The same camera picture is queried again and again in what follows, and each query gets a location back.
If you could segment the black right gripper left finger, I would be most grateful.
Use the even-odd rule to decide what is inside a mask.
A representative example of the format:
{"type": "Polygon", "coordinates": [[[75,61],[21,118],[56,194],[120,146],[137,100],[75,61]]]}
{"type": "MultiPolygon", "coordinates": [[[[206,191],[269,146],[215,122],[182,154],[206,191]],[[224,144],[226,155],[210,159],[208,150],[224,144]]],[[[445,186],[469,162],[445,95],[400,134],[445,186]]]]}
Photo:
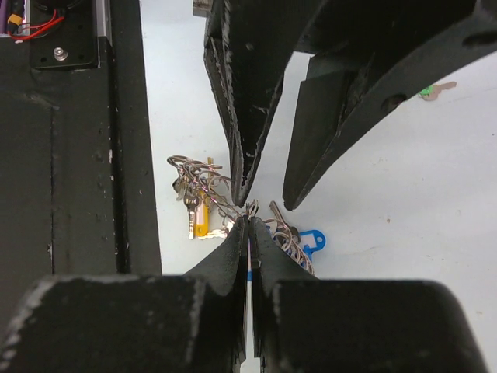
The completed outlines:
{"type": "Polygon", "coordinates": [[[245,361],[247,221],[168,276],[37,281],[1,345],[3,372],[237,372],[245,361]]]}

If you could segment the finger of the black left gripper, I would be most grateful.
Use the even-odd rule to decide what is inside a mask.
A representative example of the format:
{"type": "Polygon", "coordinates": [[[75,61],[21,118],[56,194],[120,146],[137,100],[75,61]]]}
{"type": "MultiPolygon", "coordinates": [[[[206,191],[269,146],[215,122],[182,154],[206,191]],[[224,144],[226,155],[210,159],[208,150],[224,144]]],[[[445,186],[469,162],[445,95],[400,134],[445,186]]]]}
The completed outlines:
{"type": "Polygon", "coordinates": [[[404,101],[496,49],[494,1],[334,1],[301,83],[283,185],[296,209],[404,101]]]}
{"type": "Polygon", "coordinates": [[[204,64],[228,143],[231,199],[248,200],[286,67],[323,1],[215,1],[204,64]]]}

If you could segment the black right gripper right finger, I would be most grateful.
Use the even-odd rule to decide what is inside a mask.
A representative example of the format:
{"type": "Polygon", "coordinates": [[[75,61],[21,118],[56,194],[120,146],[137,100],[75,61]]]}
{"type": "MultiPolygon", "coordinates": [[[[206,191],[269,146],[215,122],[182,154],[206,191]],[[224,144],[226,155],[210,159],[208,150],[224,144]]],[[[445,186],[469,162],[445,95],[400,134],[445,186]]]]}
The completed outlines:
{"type": "Polygon", "coordinates": [[[417,280],[321,280],[249,222],[254,352],[263,372],[485,372],[459,301],[417,280]]]}

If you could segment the blue tag key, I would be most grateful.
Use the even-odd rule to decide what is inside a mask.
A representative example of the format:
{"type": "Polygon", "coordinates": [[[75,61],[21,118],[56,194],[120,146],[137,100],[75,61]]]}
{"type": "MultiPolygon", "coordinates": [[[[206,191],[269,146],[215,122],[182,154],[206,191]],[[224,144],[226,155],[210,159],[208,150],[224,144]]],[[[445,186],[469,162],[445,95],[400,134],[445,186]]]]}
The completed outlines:
{"type": "Polygon", "coordinates": [[[326,246],[325,235],[317,230],[298,231],[283,216],[277,203],[272,200],[269,209],[274,217],[265,221],[273,241],[299,266],[314,273],[313,254],[326,246]]]}

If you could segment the yellow tag key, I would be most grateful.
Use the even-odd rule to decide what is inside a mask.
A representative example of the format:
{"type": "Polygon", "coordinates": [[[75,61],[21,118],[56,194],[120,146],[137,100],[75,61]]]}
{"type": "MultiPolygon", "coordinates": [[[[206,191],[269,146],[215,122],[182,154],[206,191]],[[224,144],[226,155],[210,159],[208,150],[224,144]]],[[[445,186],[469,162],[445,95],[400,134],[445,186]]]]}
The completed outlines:
{"type": "Polygon", "coordinates": [[[209,209],[203,192],[187,192],[183,202],[189,219],[189,239],[204,237],[209,232],[209,209]]]}

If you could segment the metal disc keyring organizer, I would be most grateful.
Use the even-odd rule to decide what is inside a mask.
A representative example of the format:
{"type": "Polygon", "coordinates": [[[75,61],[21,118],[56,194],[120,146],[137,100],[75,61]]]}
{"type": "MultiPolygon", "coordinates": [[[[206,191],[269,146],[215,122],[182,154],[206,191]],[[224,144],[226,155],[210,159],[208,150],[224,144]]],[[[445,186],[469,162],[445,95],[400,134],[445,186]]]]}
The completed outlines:
{"type": "Polygon", "coordinates": [[[257,200],[247,203],[244,207],[235,206],[228,196],[231,191],[231,179],[221,174],[222,166],[214,164],[212,158],[202,162],[184,155],[172,155],[167,158],[167,163],[177,172],[177,177],[172,183],[176,200],[185,206],[183,199],[187,192],[203,192],[205,195],[209,209],[209,232],[204,237],[194,239],[226,239],[239,218],[253,218],[258,214],[257,200]]]}

